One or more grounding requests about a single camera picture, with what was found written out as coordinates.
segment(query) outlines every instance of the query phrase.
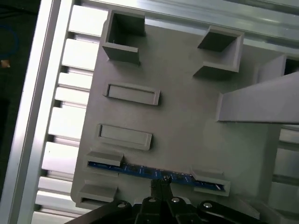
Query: metal slat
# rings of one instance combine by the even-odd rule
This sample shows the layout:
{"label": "metal slat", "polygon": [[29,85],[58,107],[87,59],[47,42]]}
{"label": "metal slat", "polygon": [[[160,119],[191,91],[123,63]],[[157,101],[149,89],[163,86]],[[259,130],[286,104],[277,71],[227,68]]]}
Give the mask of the metal slat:
{"label": "metal slat", "polygon": [[62,65],[94,70],[99,44],[67,39],[63,52]]}
{"label": "metal slat", "polygon": [[31,224],[64,224],[72,219],[71,217],[35,211],[32,216]]}
{"label": "metal slat", "polygon": [[[93,17],[86,22],[86,15],[93,15]],[[77,34],[100,37],[107,16],[107,10],[74,6],[71,13],[69,31]]]}
{"label": "metal slat", "polygon": [[70,194],[71,184],[72,182],[70,181],[63,181],[63,180],[41,176],[38,182],[38,189]]}
{"label": "metal slat", "polygon": [[59,7],[60,1],[42,0],[39,8],[0,203],[1,221],[6,224],[16,223],[19,216]]}
{"label": "metal slat", "polygon": [[90,211],[88,209],[77,208],[76,204],[72,201],[71,196],[69,195],[57,194],[42,190],[37,192],[36,204],[39,204],[45,208],[51,208],[53,210],[65,211],[80,215]]}
{"label": "metal slat", "polygon": [[87,105],[89,92],[57,87],[55,99],[79,105]]}
{"label": "metal slat", "polygon": [[120,2],[119,0],[105,0],[93,1],[93,3],[93,5],[101,7],[122,5],[145,11],[147,16],[158,19],[163,19],[167,15],[173,20],[185,18],[197,23],[215,24],[246,30],[249,33],[289,40],[297,41],[299,36],[297,34],[298,16],[227,1],[189,0],[182,2],[181,0],[172,0],[154,2],[150,0],[135,0]]}
{"label": "metal slat", "polygon": [[92,85],[92,79],[93,77],[88,75],[61,72],[59,75],[58,85],[65,88],[89,91]]}
{"label": "metal slat", "polygon": [[79,140],[85,118],[85,109],[54,107],[50,119],[49,134]]}
{"label": "metal slat", "polygon": [[268,204],[277,210],[299,213],[299,187],[273,182]]}
{"label": "metal slat", "polygon": [[70,181],[70,182],[72,182],[73,179],[74,179],[74,175],[72,175],[72,174],[61,173],[61,172],[52,171],[52,170],[49,170],[47,172],[47,177],[48,178],[59,179],[59,180],[64,180],[64,181]]}
{"label": "metal slat", "polygon": [[73,175],[75,172],[77,155],[78,147],[47,142],[42,169]]}
{"label": "metal slat", "polygon": [[299,179],[299,151],[279,148],[275,160],[274,174]]}
{"label": "metal slat", "polygon": [[299,144],[299,132],[282,128],[279,140]]}

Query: gray fixture plate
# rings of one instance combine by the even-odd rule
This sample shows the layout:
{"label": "gray fixture plate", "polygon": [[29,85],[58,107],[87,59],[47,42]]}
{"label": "gray fixture plate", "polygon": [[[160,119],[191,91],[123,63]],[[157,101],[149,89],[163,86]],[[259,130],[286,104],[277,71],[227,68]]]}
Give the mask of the gray fixture plate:
{"label": "gray fixture plate", "polygon": [[[191,167],[216,169],[231,181],[231,193],[262,195],[270,187],[274,164],[267,163],[267,158],[276,154],[280,126],[216,122],[217,102],[220,93],[255,84],[255,67],[280,53],[244,45],[239,73],[217,81],[193,76],[203,64],[198,49],[202,36],[149,25],[145,32],[145,37],[131,35],[126,42],[138,48],[139,66],[109,60],[104,49],[99,48],[71,191],[77,206],[84,207],[78,201],[78,192],[85,184],[117,187],[115,197],[131,203],[136,197],[150,195],[149,179],[86,169],[85,156],[102,150],[124,154],[129,163],[177,172],[189,173]],[[148,102],[147,94],[133,100],[108,97],[105,93],[109,82],[141,86],[136,93],[147,88],[155,90],[150,93],[153,96],[159,92],[158,103],[142,103],[142,99]],[[134,134],[121,136],[118,130],[114,143],[103,141],[99,138],[100,125]],[[149,135],[149,150],[130,146],[147,145]],[[218,201],[220,197],[196,192],[189,186],[172,184],[172,189],[174,195],[187,197],[192,203],[203,199]]]}

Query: blue pcb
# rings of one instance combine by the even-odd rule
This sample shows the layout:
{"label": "blue pcb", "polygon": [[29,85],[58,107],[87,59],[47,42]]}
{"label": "blue pcb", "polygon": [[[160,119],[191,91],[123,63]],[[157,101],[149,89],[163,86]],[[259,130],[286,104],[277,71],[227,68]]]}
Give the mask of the blue pcb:
{"label": "blue pcb", "polygon": [[122,163],[121,166],[118,167],[103,163],[88,162],[88,166],[148,179],[163,179],[164,176],[171,176],[173,183],[191,185],[194,187],[205,188],[209,190],[224,191],[223,185],[204,181],[197,181],[190,174],[176,173],[172,171],[149,168],[128,163]]}

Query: screw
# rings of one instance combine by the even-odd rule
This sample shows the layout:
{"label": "screw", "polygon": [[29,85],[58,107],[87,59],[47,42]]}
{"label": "screw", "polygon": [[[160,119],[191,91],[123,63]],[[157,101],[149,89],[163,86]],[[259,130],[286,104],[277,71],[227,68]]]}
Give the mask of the screw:
{"label": "screw", "polygon": [[212,207],[212,205],[211,205],[211,203],[204,203],[204,207],[207,208],[207,209],[209,209],[209,208]]}
{"label": "screw", "polygon": [[172,199],[172,202],[174,202],[174,203],[179,202],[179,199],[178,199],[177,197],[174,197],[174,198]]}
{"label": "screw", "polygon": [[126,206],[125,203],[121,203],[121,204],[119,204],[117,207],[119,207],[119,208],[124,208],[125,206]]}

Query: gray plastic beam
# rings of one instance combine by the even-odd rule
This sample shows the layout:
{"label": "gray plastic beam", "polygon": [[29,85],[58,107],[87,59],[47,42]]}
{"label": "gray plastic beam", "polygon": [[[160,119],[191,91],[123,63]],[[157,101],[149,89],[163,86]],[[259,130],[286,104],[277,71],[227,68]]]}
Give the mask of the gray plastic beam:
{"label": "gray plastic beam", "polygon": [[299,124],[299,72],[221,94],[218,121]]}
{"label": "gray plastic beam", "polygon": [[145,36],[144,14],[110,10],[100,43],[110,60],[139,65],[138,48],[130,45],[134,35]]}
{"label": "gray plastic beam", "polygon": [[210,26],[198,48],[202,51],[203,64],[195,73],[212,79],[225,79],[239,72],[244,33]]}

